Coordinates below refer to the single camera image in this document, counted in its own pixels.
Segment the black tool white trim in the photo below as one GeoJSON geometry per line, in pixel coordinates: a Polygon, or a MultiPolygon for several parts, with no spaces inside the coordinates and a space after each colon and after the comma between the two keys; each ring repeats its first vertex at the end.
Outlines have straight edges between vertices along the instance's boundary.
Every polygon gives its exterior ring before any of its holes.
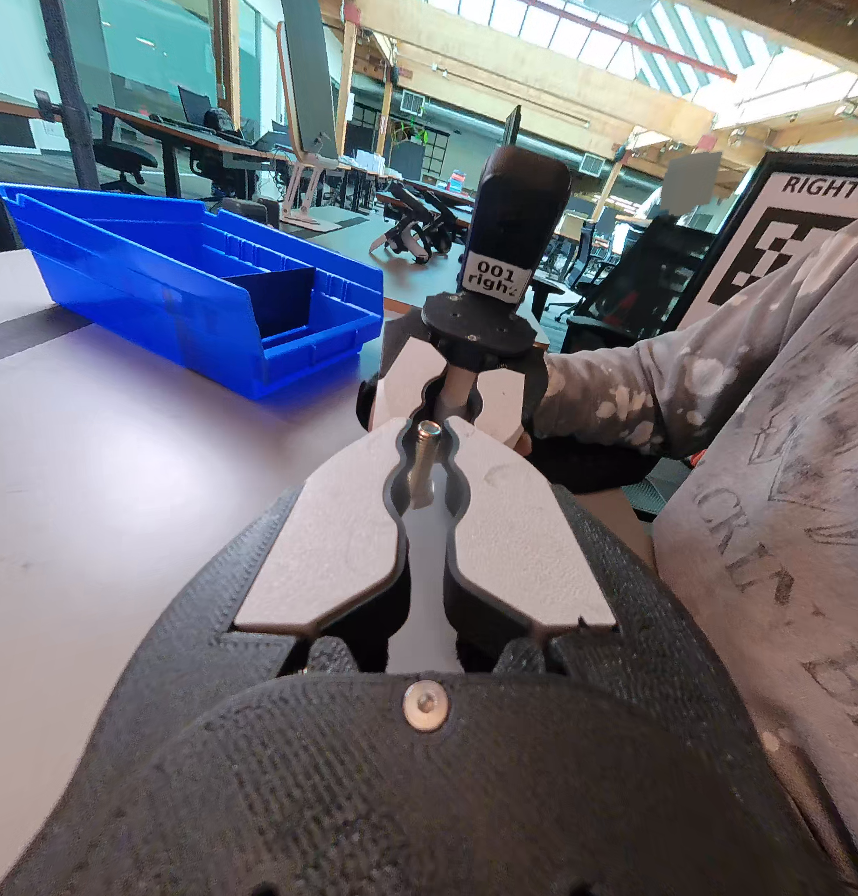
{"type": "Polygon", "coordinates": [[[386,193],[377,196],[384,203],[384,216],[398,217],[393,227],[373,241],[369,253],[384,247],[394,254],[408,252],[414,263],[428,263],[432,258],[432,241],[427,229],[433,223],[428,207],[398,182],[392,182],[386,193]]]}
{"type": "Polygon", "coordinates": [[[425,228],[434,252],[448,255],[456,244],[464,245],[471,224],[471,213],[461,210],[460,203],[427,185],[419,185],[421,201],[433,208],[431,222],[425,228]]]}

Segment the black display on easel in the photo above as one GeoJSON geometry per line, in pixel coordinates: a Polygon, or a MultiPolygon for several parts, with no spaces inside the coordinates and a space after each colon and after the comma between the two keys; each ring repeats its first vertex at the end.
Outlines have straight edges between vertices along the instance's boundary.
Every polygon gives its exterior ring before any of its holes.
{"type": "Polygon", "coordinates": [[[311,204],[323,174],[338,167],[335,106],[317,1],[282,1],[277,43],[293,164],[280,220],[317,233],[337,230],[313,218],[311,204]]]}

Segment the black office chair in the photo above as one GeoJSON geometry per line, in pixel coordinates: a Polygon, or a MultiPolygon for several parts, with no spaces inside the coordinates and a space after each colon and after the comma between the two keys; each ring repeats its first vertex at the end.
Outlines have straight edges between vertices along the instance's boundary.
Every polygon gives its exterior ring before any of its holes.
{"type": "Polygon", "coordinates": [[[672,216],[655,218],[567,316],[560,352],[627,348],[673,329],[674,308],[714,239],[672,216]]]}
{"type": "Polygon", "coordinates": [[[146,181],[144,169],[157,169],[157,160],[147,151],[114,138],[115,117],[99,112],[102,124],[101,138],[94,140],[96,163],[116,171],[119,178],[100,185],[103,192],[144,196],[142,186],[146,181]]]}

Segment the black light stand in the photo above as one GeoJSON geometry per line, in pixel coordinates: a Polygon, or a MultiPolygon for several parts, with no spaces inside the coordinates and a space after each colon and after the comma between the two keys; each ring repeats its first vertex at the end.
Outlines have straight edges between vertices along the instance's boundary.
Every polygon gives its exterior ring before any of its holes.
{"type": "Polygon", "coordinates": [[[87,103],[80,87],[62,1],[39,2],[47,46],[61,99],[61,118],[70,145],[77,185],[98,192],[98,167],[87,103]]]}

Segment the blue plastic bin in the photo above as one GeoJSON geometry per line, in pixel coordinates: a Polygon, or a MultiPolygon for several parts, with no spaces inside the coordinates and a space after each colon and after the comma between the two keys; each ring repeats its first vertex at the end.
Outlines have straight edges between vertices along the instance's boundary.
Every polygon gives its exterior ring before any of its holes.
{"type": "Polygon", "coordinates": [[[63,308],[247,399],[356,357],[382,329],[382,273],[192,200],[0,184],[63,308]],[[313,266],[308,330],[265,346],[231,276],[313,266]]]}

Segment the wood-edged grey table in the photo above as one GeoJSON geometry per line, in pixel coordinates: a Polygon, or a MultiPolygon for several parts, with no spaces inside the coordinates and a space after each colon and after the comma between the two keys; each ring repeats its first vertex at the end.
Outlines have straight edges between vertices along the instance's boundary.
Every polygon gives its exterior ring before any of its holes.
{"type": "Polygon", "coordinates": [[[420,307],[427,296],[454,291],[460,257],[465,249],[462,245],[454,244],[448,254],[434,253],[428,263],[421,265],[412,260],[411,254],[394,254],[382,245],[376,252],[370,252],[373,242],[392,226],[392,222],[378,212],[360,214],[323,205],[311,208],[310,215],[338,224],[336,230],[319,232],[312,235],[310,241],[380,270],[386,298],[420,307]]]}

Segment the wooden desk black legs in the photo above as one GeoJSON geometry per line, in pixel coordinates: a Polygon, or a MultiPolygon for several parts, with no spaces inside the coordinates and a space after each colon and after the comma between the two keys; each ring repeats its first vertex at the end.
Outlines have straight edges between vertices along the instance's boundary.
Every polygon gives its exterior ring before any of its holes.
{"type": "Polygon", "coordinates": [[[161,146],[166,195],[182,198],[178,152],[188,151],[193,174],[211,185],[212,196],[253,199],[257,192],[256,174],[276,172],[278,164],[291,167],[289,151],[261,151],[246,143],[226,140],[211,131],[196,131],[153,120],[138,113],[104,104],[95,106],[102,124],[102,137],[112,137],[116,124],[124,124],[156,140],[161,146]]]}

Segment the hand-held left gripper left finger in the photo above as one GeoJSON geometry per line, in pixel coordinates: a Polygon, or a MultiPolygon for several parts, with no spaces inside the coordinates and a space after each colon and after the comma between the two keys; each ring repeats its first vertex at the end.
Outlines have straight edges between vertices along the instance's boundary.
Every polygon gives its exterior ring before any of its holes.
{"type": "Polygon", "coordinates": [[[242,632],[340,639],[386,669],[410,611],[405,418],[368,432],[304,482],[233,620],[242,632]]]}

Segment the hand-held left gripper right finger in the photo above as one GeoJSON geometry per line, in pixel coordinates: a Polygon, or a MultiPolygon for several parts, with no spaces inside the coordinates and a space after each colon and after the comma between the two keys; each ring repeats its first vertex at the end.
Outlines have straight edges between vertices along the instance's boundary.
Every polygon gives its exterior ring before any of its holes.
{"type": "Polygon", "coordinates": [[[614,633],[614,611],[544,475],[466,420],[444,428],[444,610],[463,670],[490,672],[519,639],[545,653],[561,635],[614,633]]]}

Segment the person's right forearm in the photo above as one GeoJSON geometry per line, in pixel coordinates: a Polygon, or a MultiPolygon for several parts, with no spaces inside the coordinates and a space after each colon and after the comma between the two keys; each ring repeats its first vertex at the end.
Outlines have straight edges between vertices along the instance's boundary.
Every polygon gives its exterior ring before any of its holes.
{"type": "Polygon", "coordinates": [[[705,447],[825,296],[795,273],[764,278],[686,330],[626,348],[547,354],[535,434],[651,456],[705,447]]]}

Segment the black framed marker board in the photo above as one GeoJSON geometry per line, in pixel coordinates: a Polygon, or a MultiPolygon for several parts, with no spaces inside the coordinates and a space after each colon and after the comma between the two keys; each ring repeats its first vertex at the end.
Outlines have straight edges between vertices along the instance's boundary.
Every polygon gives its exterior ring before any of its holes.
{"type": "Polygon", "coordinates": [[[675,308],[682,330],[858,219],[858,156],[768,152],[675,308]]]}

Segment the black bin divider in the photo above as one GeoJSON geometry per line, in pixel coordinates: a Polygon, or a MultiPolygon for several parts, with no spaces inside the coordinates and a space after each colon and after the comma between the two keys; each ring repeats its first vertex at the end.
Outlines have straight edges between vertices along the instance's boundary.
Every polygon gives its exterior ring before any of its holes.
{"type": "Polygon", "coordinates": [[[313,266],[227,277],[247,291],[259,336],[265,346],[298,338],[310,325],[313,266]]]}

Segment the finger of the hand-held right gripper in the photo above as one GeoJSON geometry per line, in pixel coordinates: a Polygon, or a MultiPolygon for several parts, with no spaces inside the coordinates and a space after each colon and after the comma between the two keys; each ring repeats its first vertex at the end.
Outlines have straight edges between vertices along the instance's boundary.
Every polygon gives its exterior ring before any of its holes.
{"type": "Polygon", "coordinates": [[[476,379],[481,408],[474,427],[512,450],[524,434],[524,385],[524,374],[508,368],[481,372],[476,379]]]}
{"type": "Polygon", "coordinates": [[[379,377],[369,417],[369,431],[390,420],[414,420],[425,404],[429,387],[446,373],[444,356],[430,343],[409,338],[379,377]]]}

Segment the silver flange bolt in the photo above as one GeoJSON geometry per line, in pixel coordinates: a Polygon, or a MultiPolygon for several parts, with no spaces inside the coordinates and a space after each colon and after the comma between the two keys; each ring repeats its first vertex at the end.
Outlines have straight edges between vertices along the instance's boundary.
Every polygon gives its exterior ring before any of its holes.
{"type": "Polygon", "coordinates": [[[421,510],[434,498],[433,467],[442,435],[441,426],[433,420],[419,423],[413,444],[412,467],[408,473],[410,509],[421,510]]]}

